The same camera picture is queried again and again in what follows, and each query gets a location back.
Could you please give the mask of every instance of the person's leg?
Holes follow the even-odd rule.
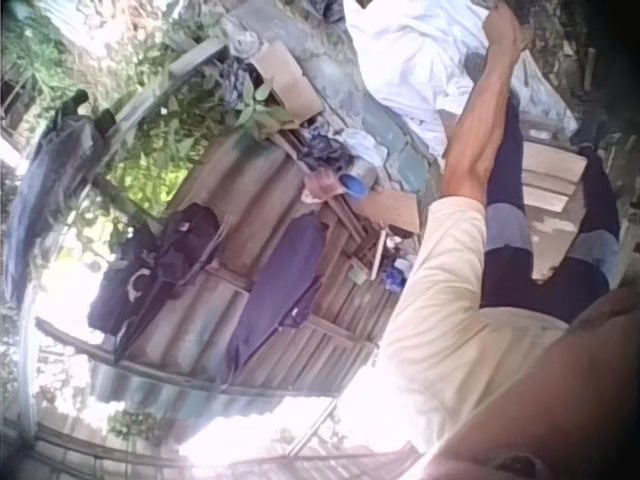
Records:
[[[522,193],[523,140],[513,100],[487,188],[487,245],[480,308],[527,307],[533,251]]]
[[[543,285],[544,313],[571,323],[611,288],[618,263],[620,219],[616,196],[595,145],[578,150],[587,159],[582,183],[585,216],[567,256]]]

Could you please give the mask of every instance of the purple cloth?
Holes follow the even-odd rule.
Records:
[[[511,101],[506,115],[504,138],[487,191],[487,251],[480,308],[522,308],[571,323],[610,289],[607,273],[615,265],[620,233],[616,197],[602,159],[590,148],[581,149],[579,153],[587,159],[582,179],[584,219],[574,247],[551,278],[542,284],[535,282],[522,194],[522,133]]]
[[[258,274],[231,335],[218,373],[221,382],[231,381],[278,328],[297,327],[307,320],[320,288],[316,270],[324,241],[314,214],[289,224]]]

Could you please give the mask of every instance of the shirt sleeve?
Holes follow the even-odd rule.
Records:
[[[463,197],[434,202],[418,259],[382,340],[381,365],[394,387],[411,397],[412,414],[424,421],[437,409],[438,422],[446,422],[446,412],[431,395],[429,371],[485,326],[475,315],[485,241],[480,203]],[[430,427],[435,438],[446,429],[445,424]]]

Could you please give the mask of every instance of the forearm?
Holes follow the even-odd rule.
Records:
[[[486,186],[502,141],[513,56],[490,47],[487,65],[445,153],[442,196],[485,203]]]

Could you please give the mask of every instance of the corrugated metal wall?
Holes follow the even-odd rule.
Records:
[[[329,225],[321,260],[323,286],[313,311],[355,336],[377,342],[397,296],[380,282],[356,285],[347,275],[348,251],[356,242],[327,206],[311,206],[299,198],[299,167],[278,147],[261,144],[249,134],[215,142],[203,164],[194,168],[172,203],[211,207],[231,223],[220,255],[226,270],[255,279],[283,230],[295,217],[319,210]],[[227,341],[238,321],[247,293],[210,273],[203,273],[182,297],[170,301],[131,349],[129,360],[198,379],[213,380]],[[335,396],[342,392],[371,353],[345,345],[309,325],[275,334],[236,376],[233,385]],[[101,401],[125,401],[132,409],[151,409],[176,420],[175,441],[191,437],[219,416],[272,411],[283,395],[221,395],[152,383],[96,364],[92,393]]]

